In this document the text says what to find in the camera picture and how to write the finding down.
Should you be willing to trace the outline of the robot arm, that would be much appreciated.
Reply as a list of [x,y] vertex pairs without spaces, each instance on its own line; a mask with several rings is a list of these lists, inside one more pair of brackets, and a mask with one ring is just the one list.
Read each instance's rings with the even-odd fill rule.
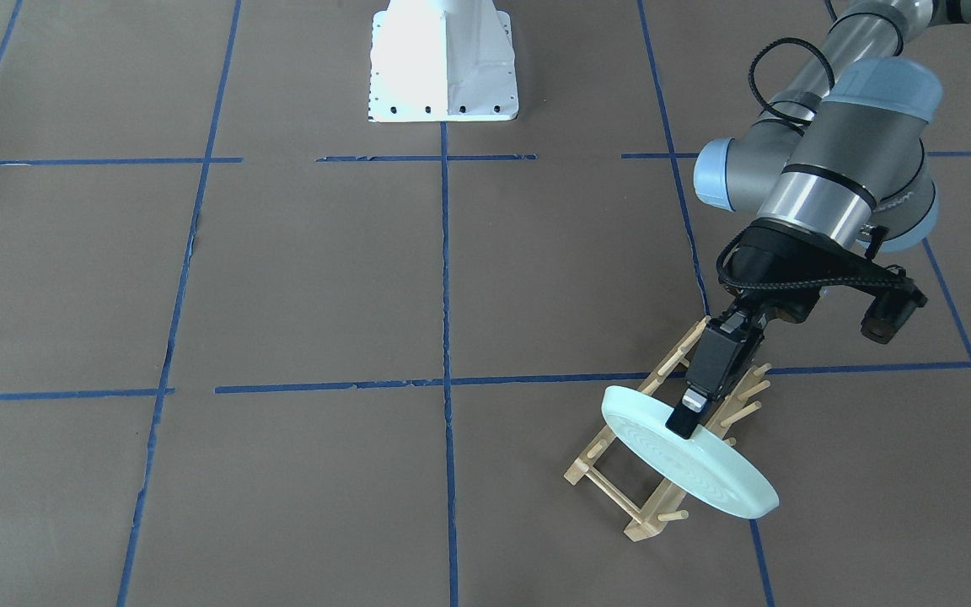
[[901,266],[880,266],[927,237],[939,190],[922,131],[943,89],[903,57],[907,42],[944,24],[971,24],[971,1],[852,1],[785,91],[766,99],[748,77],[759,119],[740,138],[708,142],[694,185],[701,202],[751,212],[716,259],[732,294],[705,324],[666,428],[691,438],[724,402],[762,345],[768,323],[801,324],[829,287],[871,297],[861,334],[887,343],[927,304]]

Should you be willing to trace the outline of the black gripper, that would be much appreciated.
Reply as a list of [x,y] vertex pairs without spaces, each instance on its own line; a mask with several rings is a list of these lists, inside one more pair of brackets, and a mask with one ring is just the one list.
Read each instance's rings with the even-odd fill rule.
[[831,277],[832,239],[777,220],[756,219],[721,250],[717,279],[733,301],[706,323],[684,376],[687,388],[666,428],[691,439],[747,372],[771,321],[801,324]]

